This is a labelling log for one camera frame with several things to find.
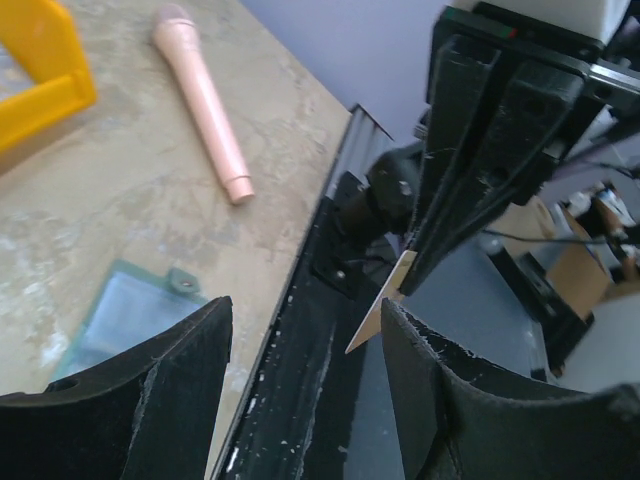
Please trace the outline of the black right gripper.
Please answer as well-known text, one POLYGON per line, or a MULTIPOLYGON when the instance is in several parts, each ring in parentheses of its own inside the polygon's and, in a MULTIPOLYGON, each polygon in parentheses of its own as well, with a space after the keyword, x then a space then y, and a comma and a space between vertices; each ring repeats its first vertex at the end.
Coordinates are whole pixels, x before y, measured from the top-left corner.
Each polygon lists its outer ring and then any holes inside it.
POLYGON ((431 117, 407 245, 417 255, 402 294, 413 294, 510 204, 528 201, 568 152, 560 131, 583 78, 533 60, 510 68, 489 44, 586 74, 586 94, 596 100, 637 100, 639 71, 614 54, 639 44, 639 28, 627 21, 638 14, 635 1, 452 1, 443 8, 432 30, 431 117))

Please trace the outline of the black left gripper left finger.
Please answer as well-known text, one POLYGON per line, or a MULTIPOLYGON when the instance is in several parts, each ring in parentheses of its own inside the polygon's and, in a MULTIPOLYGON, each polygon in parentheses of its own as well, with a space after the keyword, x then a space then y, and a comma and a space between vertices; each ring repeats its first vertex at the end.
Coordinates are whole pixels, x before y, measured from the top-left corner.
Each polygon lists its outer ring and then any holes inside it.
POLYGON ((203 478, 231 339, 219 297, 42 393, 2 396, 2 478, 203 478))

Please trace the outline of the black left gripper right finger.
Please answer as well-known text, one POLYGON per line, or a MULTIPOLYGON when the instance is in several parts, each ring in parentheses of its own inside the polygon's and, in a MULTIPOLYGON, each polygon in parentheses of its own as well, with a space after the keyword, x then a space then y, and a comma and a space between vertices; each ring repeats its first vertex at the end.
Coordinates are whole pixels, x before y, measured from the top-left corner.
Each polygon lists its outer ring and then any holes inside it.
POLYGON ((388 299, 381 335, 406 478, 638 478, 638 385, 588 394, 521 376, 388 299))

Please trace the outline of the teal leather card holder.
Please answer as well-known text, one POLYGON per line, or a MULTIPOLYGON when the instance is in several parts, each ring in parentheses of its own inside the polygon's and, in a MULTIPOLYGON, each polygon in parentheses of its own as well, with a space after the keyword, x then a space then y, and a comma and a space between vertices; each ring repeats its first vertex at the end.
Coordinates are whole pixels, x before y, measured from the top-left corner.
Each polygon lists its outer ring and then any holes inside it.
POLYGON ((200 292, 198 279, 179 268, 158 276, 115 260, 52 378, 84 371, 171 328, 208 302, 200 292))

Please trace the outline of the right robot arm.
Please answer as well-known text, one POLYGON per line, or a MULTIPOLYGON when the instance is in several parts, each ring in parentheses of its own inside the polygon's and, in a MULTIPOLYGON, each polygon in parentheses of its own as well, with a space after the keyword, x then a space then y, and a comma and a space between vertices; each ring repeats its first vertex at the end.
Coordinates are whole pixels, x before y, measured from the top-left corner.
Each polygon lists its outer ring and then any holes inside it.
POLYGON ((426 103, 416 141, 383 153, 341 210, 355 244, 404 237, 403 294, 573 163, 604 109, 597 146, 638 132, 639 5, 454 1, 433 25, 426 103))

